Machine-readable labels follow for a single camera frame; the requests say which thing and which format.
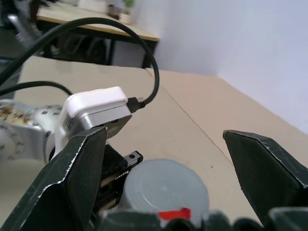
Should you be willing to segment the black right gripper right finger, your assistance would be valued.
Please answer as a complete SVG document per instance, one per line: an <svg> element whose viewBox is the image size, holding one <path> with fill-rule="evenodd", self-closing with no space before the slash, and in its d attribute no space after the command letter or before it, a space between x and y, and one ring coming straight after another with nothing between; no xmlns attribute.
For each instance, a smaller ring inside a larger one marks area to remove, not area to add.
<svg viewBox="0 0 308 231"><path fill-rule="evenodd" d="M308 169L275 140L254 133L225 130L223 139L249 204L262 225L270 210L308 206Z"/></svg>

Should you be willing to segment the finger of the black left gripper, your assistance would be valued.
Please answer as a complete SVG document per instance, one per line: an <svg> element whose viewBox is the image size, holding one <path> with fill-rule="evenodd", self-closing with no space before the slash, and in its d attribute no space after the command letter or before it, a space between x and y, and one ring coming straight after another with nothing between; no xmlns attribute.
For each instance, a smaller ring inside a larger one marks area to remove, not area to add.
<svg viewBox="0 0 308 231"><path fill-rule="evenodd" d="M116 207L122 197L125 180L130 170L103 172L102 180L95 201L95 212Z"/></svg>

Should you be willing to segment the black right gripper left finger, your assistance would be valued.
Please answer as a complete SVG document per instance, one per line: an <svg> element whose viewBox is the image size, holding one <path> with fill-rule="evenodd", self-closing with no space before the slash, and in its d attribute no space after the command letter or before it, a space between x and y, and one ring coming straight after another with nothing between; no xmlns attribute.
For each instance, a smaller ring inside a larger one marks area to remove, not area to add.
<svg viewBox="0 0 308 231"><path fill-rule="evenodd" d="M107 129L70 138L38 174L2 231L85 231L101 184Z"/></svg>

